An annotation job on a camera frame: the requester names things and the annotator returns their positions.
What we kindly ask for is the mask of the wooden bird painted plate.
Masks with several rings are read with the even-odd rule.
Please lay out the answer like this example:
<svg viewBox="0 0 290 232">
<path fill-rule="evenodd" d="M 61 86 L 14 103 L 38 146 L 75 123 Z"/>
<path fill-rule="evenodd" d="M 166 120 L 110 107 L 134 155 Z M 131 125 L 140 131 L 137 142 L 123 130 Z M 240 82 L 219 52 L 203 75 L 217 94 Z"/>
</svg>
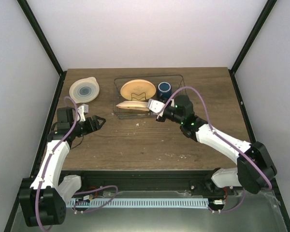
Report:
<svg viewBox="0 0 290 232">
<path fill-rule="evenodd" d="M 118 103 L 116 107 L 128 110 L 149 111 L 148 102 L 145 101 L 123 101 Z"/>
</svg>

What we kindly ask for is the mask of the dark blue ceramic mug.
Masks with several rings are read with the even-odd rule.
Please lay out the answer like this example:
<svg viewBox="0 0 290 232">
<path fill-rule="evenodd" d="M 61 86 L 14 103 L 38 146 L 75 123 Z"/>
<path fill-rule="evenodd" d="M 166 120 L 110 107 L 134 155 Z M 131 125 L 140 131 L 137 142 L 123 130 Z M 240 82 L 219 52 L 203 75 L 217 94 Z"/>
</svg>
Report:
<svg viewBox="0 0 290 232">
<path fill-rule="evenodd" d="M 172 86 L 168 82 L 161 82 L 157 86 L 157 99 L 165 100 L 169 99 L 172 95 Z"/>
</svg>

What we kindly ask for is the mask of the translucent white bowl with spout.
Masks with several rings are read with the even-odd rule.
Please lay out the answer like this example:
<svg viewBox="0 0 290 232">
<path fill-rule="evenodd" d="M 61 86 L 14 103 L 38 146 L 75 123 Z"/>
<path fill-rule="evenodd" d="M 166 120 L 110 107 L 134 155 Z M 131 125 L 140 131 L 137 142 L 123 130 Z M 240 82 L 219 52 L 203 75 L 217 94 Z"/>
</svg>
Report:
<svg viewBox="0 0 290 232">
<path fill-rule="evenodd" d="M 87 103 L 97 98 L 100 86 L 95 77 L 88 77 L 74 82 L 69 95 L 76 103 Z"/>
</svg>

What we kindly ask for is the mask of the orange plastic plate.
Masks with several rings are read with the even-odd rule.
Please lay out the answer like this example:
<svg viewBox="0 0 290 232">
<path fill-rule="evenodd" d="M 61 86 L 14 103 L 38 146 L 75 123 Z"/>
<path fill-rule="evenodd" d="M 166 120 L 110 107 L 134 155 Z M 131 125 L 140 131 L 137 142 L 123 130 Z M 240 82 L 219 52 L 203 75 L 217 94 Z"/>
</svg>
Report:
<svg viewBox="0 0 290 232">
<path fill-rule="evenodd" d="M 126 82 L 120 89 L 123 98 L 129 101 L 145 101 L 156 94 L 156 87 L 144 79 L 135 79 Z"/>
</svg>

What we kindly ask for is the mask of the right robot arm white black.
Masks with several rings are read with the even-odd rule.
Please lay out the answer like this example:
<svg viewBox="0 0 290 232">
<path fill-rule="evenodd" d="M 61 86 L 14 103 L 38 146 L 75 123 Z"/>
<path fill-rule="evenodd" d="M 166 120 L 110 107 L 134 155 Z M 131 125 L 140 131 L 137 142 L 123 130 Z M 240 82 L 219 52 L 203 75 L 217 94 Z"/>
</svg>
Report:
<svg viewBox="0 0 290 232">
<path fill-rule="evenodd" d="M 270 189 L 277 169 L 269 152 L 261 142 L 249 143 L 233 138 L 210 125 L 194 113 L 193 103 L 187 95 L 179 95 L 169 103 L 152 100 L 148 109 L 157 115 L 157 121 L 166 119 L 178 123 L 182 133 L 201 144 L 220 152 L 236 164 L 235 168 L 217 168 L 205 182 L 205 189 L 215 195 L 224 187 L 243 187 L 257 194 Z"/>
</svg>

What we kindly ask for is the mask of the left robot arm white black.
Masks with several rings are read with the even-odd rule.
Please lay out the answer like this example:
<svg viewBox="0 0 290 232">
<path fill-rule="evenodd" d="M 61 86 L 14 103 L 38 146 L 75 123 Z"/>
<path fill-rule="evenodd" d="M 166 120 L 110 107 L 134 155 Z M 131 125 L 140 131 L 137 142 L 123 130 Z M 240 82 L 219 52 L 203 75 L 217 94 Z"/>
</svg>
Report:
<svg viewBox="0 0 290 232">
<path fill-rule="evenodd" d="M 63 163 L 75 138 L 98 131 L 106 119 L 86 117 L 88 105 L 77 109 L 63 107 L 57 110 L 57 121 L 47 136 L 47 150 L 40 170 L 27 189 L 20 191 L 19 201 L 28 227 L 53 226 L 63 223 L 66 203 L 74 195 L 88 192 L 89 183 L 78 175 L 68 175 L 59 181 Z"/>
</svg>

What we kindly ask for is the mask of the black aluminium frame rail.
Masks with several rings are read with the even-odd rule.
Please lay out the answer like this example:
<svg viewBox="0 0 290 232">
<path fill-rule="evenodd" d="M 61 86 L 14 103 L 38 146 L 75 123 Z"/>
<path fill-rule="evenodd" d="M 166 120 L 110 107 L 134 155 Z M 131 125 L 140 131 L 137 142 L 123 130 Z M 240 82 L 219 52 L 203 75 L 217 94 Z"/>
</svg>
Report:
<svg viewBox="0 0 290 232">
<path fill-rule="evenodd" d="M 213 170 L 69 170 L 61 172 L 59 182 L 68 175 L 77 175 L 81 177 L 81 191 L 109 185 L 117 186 L 119 191 L 191 191 L 189 181 L 198 179 L 210 183 L 209 176 L 213 173 Z"/>
</svg>

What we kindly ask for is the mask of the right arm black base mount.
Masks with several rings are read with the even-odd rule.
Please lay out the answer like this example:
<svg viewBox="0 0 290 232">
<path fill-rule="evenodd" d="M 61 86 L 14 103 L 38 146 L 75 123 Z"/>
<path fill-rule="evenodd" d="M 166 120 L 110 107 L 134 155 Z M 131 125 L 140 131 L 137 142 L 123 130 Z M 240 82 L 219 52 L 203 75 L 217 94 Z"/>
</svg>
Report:
<svg viewBox="0 0 290 232">
<path fill-rule="evenodd" d="M 202 196 L 222 196 L 225 195 L 234 195 L 235 192 L 233 190 L 230 190 L 226 187 L 219 188 L 214 186 L 211 182 L 206 182 L 205 180 L 198 180 L 194 179 L 189 181 L 189 187 L 191 192 L 193 192 L 196 195 L 202 195 Z"/>
</svg>

